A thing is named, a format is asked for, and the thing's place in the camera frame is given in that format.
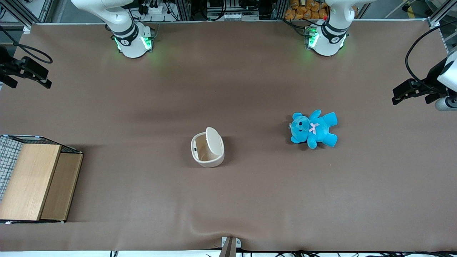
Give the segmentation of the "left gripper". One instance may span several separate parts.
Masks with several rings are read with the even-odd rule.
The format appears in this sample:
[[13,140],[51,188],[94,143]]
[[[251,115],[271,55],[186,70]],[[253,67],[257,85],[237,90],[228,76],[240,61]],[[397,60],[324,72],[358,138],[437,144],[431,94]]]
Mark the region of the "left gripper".
[[[432,67],[425,82],[436,92],[438,90],[448,89],[452,92],[457,91],[457,54],[448,54],[438,64]],[[408,98],[419,97],[427,94],[427,87],[415,79],[405,80],[400,85],[393,88],[393,105],[401,103]],[[444,98],[447,93],[432,93],[425,97],[426,104],[432,104],[434,101]]]

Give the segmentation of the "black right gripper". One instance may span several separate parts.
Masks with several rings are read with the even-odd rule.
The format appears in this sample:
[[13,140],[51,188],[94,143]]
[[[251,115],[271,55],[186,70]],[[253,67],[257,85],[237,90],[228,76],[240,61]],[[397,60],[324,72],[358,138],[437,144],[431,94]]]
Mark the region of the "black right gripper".
[[17,87],[17,81],[8,75],[16,75],[16,65],[19,67],[19,77],[34,80],[47,89],[50,89],[52,82],[48,79],[49,71],[41,64],[30,57],[23,57],[18,60],[12,57],[6,47],[0,47],[0,81],[10,88]]

